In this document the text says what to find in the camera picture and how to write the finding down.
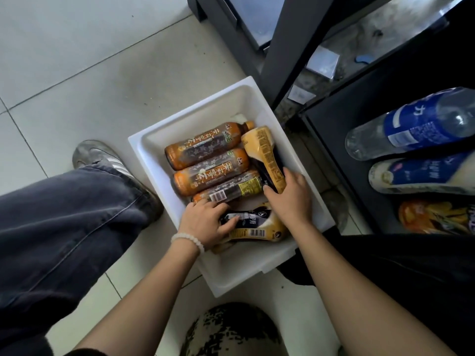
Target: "clear plastic bottle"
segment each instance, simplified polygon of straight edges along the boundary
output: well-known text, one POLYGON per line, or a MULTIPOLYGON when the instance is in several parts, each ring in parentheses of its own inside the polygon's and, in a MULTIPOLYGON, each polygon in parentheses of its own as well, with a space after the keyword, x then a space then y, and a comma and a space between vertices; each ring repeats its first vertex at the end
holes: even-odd
POLYGON ((370 160, 475 135, 475 90, 457 87, 385 113, 351 130, 345 147, 356 160, 370 160))

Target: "blue label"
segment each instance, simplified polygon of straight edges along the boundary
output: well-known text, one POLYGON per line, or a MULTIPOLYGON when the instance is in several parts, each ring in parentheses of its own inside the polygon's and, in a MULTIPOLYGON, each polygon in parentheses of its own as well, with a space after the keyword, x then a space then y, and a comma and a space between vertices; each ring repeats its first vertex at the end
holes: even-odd
POLYGON ((392 173, 390 183, 392 185, 445 184, 471 153, 472 151, 442 158, 425 160, 406 158, 395 161, 388 169, 392 173))
POLYGON ((436 113, 439 99, 460 89, 457 87, 433 93, 389 112, 384 119, 384 133, 389 142, 410 151, 460 140, 460 137, 444 130, 436 113))

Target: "forearm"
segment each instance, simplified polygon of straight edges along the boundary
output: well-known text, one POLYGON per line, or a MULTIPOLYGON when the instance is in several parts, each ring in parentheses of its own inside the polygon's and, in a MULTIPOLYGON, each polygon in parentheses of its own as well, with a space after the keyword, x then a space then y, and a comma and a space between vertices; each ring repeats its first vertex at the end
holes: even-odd
POLYGON ((152 356, 198 255, 189 240, 173 242, 162 260, 76 348, 93 348, 108 356, 152 356))
POLYGON ((333 326, 352 355, 454 355, 353 268, 311 224, 291 228, 333 326))

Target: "gray sneaker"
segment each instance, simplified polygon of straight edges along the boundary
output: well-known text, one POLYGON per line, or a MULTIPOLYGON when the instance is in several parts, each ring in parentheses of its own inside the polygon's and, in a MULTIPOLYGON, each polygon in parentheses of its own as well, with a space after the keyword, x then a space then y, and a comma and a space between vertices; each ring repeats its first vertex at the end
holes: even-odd
POLYGON ((130 173, 119 155, 117 155, 108 145, 97 140, 86 140, 77 145, 76 150, 74 150, 73 153, 74 169, 91 165, 96 162, 115 168, 117 171, 132 179, 140 186, 140 188, 145 189, 152 197, 152 200, 157 203, 159 214, 162 214, 163 205, 158 196, 130 173))

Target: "bracelet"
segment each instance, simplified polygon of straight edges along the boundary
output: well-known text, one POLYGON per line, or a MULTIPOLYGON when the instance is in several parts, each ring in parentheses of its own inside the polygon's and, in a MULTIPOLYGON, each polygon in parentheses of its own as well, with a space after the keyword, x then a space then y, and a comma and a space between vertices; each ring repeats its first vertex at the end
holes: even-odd
POLYGON ((205 247, 203 246, 203 244, 201 242, 199 242, 199 240, 195 236, 192 236, 188 233, 175 233, 175 235, 173 235, 171 237, 170 242, 173 242, 176 239, 188 239, 188 240, 194 242, 195 245, 198 246, 200 254, 203 255, 205 253, 205 247))

